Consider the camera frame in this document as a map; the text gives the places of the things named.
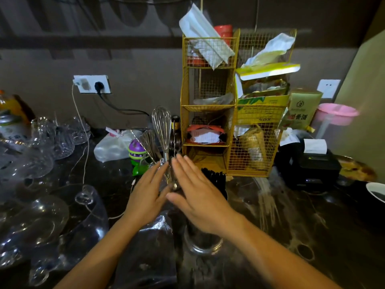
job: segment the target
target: white cable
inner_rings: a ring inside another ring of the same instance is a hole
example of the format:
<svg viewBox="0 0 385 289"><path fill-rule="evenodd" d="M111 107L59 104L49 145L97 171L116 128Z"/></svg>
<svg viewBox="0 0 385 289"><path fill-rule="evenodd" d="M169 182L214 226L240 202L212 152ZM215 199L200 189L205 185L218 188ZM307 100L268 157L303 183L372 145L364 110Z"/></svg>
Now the white cable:
<svg viewBox="0 0 385 289"><path fill-rule="evenodd" d="M132 193L132 188L134 187L135 181L136 181L136 179L134 179L134 180L132 181L132 184L131 184L131 190L130 190L130 194ZM124 214L124 211L123 211L123 213L121 213L119 216L116 216L116 217L109 217L109 218L108 218L108 220L112 220L112 219L120 218L120 217L122 217L122 216L123 216L123 214Z"/></svg>
<svg viewBox="0 0 385 289"><path fill-rule="evenodd" d="M83 156L84 156L84 153L85 153L85 150L86 150L86 149L87 149L87 147L86 147L86 148L84 148L84 150L83 150L83 154L80 156L79 160L78 160L78 161L76 161L76 163L75 163L74 167L72 167L72 169L71 169L71 171L70 171L70 174L68 175L68 177L70 177L72 170L74 170L75 166L76 166L76 165L79 163L79 161L80 161L80 160L83 158Z"/></svg>
<svg viewBox="0 0 385 289"><path fill-rule="evenodd" d="M83 173L83 184L84 184L84 179L85 179L85 167L87 165L87 161L88 161L88 155L89 155L89 152L90 152L90 138L88 137L87 135L87 132L85 130L85 127L83 125L83 121L82 121L82 118L80 116L80 113L79 113L79 110L77 109L77 105L76 105L76 101L75 101L75 97L74 97L74 86L75 84L72 84L72 99L74 100L74 105L75 105L75 108L76 108L76 112L77 112L77 115L79 116L79 120L80 120L80 123L82 124L82 128L83 128L83 131L84 131L84 134L87 138L87 157L85 158L85 163L84 163L84 173Z"/></svg>

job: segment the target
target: hand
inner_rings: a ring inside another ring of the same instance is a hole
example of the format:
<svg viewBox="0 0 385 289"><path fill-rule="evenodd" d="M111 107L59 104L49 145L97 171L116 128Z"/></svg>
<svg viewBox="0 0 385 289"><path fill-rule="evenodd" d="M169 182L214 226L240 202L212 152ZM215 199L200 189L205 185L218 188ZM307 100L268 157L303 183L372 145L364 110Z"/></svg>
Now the hand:
<svg viewBox="0 0 385 289"><path fill-rule="evenodd" d="M166 194L171 190L167 186L158 196L161 180L169 164L166 162L159 168L160 165L158 162L143 174L128 199L122 218L129 221L130 226L133 225L137 231L154 221L166 201Z"/></svg>
<svg viewBox="0 0 385 289"><path fill-rule="evenodd" d="M168 193L167 199L201 231L227 238L238 213L187 156L178 154L171 164L186 198Z"/></svg>

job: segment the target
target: finger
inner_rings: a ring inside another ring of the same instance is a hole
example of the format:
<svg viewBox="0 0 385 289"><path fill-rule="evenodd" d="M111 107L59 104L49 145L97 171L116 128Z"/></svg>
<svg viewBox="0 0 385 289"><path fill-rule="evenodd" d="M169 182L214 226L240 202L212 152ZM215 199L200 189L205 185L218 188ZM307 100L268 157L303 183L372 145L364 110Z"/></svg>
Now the finger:
<svg viewBox="0 0 385 289"><path fill-rule="evenodd" d="M183 170L182 166L180 165L179 161L174 157L171 160L172 168L174 169L174 173L176 176L176 179L178 180L181 188L186 193L186 190L192 186L192 182L189 179L189 177L186 175L185 171Z"/></svg>
<svg viewBox="0 0 385 289"><path fill-rule="evenodd" d="M187 161L183 158L183 156L180 155L180 154L177 154L176 158L178 159L178 162L179 162L180 166L182 166L184 172L189 177L189 179L192 182L196 182L198 180L198 176L195 174L195 172L190 167L190 165L187 163Z"/></svg>
<svg viewBox="0 0 385 289"><path fill-rule="evenodd" d="M198 166L194 164L194 162L187 155L183 156L183 158L186 160L187 164L190 165L191 169L195 172L199 179L204 181L207 179L203 172L198 168Z"/></svg>
<svg viewBox="0 0 385 289"><path fill-rule="evenodd" d="M157 172L155 173L154 177L153 177L152 180L151 180L151 183L156 184L158 188L159 188L159 185L161 184L162 177L163 177L163 175L165 174L165 172L166 172L168 166L169 166L169 163L168 163L168 161L166 161L166 162L161 166L161 168L159 168L159 169L157 170Z"/></svg>
<svg viewBox="0 0 385 289"><path fill-rule="evenodd" d="M161 162L158 161L155 165L153 165L150 169L148 169L143 175L142 178L139 180L139 182L145 182L145 181L151 181L154 177L154 174L158 170L159 166L161 165Z"/></svg>
<svg viewBox="0 0 385 289"><path fill-rule="evenodd" d="M173 203L176 207L178 207L186 216L191 214L191 207L187 203L186 199L177 193L168 193L166 194L166 198Z"/></svg>
<svg viewBox="0 0 385 289"><path fill-rule="evenodd" d="M160 207L163 206L163 204L166 202L167 198L166 195L171 192L172 185L166 186L162 191L161 194L159 195L159 198L156 199L156 204L159 205Z"/></svg>

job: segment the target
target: receipt printer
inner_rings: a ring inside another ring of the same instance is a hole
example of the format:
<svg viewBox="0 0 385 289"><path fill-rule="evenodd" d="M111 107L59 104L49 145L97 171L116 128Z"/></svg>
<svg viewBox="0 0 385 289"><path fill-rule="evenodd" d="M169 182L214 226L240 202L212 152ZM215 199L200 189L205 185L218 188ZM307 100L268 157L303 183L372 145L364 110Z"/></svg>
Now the receipt printer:
<svg viewBox="0 0 385 289"><path fill-rule="evenodd" d="M303 139L278 147L275 165L291 189L323 192L338 178L341 165L328 149L326 154L304 153Z"/></svg>

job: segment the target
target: paper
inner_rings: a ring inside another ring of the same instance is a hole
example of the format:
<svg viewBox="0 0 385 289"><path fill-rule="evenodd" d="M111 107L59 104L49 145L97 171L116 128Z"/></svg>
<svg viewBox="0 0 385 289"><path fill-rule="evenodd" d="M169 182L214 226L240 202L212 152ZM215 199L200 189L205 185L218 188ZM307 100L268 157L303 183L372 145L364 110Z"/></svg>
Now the paper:
<svg viewBox="0 0 385 289"><path fill-rule="evenodd" d="M251 128L251 125L234 126L234 137L242 136Z"/></svg>
<svg viewBox="0 0 385 289"><path fill-rule="evenodd" d="M265 65L276 63L278 57L285 54L291 48L295 41L294 37L280 33L275 38L268 41L265 48L255 56L248 58L241 68L246 66Z"/></svg>
<svg viewBox="0 0 385 289"><path fill-rule="evenodd" d="M213 144L219 143L219 136L222 134L220 131L214 131L209 129L198 129L190 131L192 142L200 144Z"/></svg>
<svg viewBox="0 0 385 289"><path fill-rule="evenodd" d="M324 139L303 139L305 143L304 153L326 154L328 146Z"/></svg>
<svg viewBox="0 0 385 289"><path fill-rule="evenodd" d="M220 37L220 35L194 3L187 14L179 20L179 27L186 37L197 38L190 40L190 43L201 53L213 70L223 61L227 63L229 57L235 55L223 39L206 38Z"/></svg>
<svg viewBox="0 0 385 289"><path fill-rule="evenodd" d="M298 137L293 133L292 128L287 128L282 132L281 142L280 146L284 146L291 143L299 143L300 140Z"/></svg>

